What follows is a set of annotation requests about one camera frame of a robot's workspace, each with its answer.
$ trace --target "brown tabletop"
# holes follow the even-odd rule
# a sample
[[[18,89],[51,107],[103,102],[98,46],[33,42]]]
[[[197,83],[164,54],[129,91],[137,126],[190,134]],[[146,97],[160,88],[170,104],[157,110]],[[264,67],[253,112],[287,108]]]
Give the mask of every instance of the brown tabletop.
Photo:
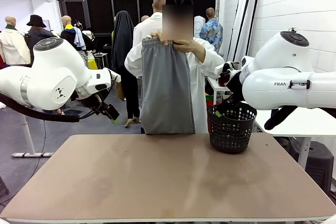
[[[207,134],[75,135],[3,210],[16,221],[295,221],[336,207],[266,133],[236,155]]]

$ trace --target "black abaya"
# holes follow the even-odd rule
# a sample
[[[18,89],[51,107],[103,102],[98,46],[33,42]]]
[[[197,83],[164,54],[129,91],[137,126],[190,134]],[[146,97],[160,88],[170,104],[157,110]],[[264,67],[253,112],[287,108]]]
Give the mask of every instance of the black abaya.
[[[126,97],[127,117],[140,116],[138,81],[124,66],[126,56],[133,45],[133,23],[128,12],[122,10],[117,13],[117,22],[114,26],[112,54],[110,68],[121,75],[121,87]]]

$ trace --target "plastic laundry basket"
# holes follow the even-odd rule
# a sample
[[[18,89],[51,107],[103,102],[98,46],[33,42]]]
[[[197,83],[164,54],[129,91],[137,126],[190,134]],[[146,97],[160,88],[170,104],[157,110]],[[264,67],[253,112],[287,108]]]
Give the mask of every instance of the plastic laundry basket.
[[[251,137],[257,111],[246,103],[230,108],[218,117],[217,105],[207,108],[208,131],[213,148],[224,153],[243,152]]]

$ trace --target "gray floor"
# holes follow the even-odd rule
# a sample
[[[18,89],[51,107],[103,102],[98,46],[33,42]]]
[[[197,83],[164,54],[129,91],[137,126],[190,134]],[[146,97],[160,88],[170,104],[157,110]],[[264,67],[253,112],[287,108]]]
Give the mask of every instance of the gray floor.
[[[123,123],[127,120],[126,102],[117,99],[112,90],[106,103],[111,103],[120,113],[120,122],[113,124],[103,115],[93,115],[79,123],[45,122],[46,143],[44,152],[55,152],[64,141],[75,134],[140,134],[140,125],[133,124],[125,128]],[[84,113],[89,109],[77,106],[77,102],[71,103],[71,109],[82,110]],[[31,137],[37,152],[40,152],[44,142],[43,121],[27,116]],[[22,126],[19,115],[10,108],[0,109],[0,175],[10,190],[9,195],[0,192],[0,202],[3,202],[16,194],[30,179],[36,168],[38,158],[12,158],[13,152],[27,152]],[[39,169],[48,158],[41,158]]]

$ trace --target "person's hand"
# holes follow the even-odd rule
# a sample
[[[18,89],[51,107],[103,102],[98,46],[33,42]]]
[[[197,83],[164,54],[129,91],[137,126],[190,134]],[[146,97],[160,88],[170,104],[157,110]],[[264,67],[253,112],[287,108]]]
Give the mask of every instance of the person's hand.
[[[151,32],[151,36],[152,36],[152,38],[155,38],[155,37],[159,38],[159,40],[161,42],[163,42],[165,46],[168,46],[168,40],[164,40],[163,39],[163,37],[162,37],[162,31],[161,30]]]
[[[173,40],[173,48],[180,52],[192,52],[196,58],[203,63],[205,59],[205,48],[193,39]]]

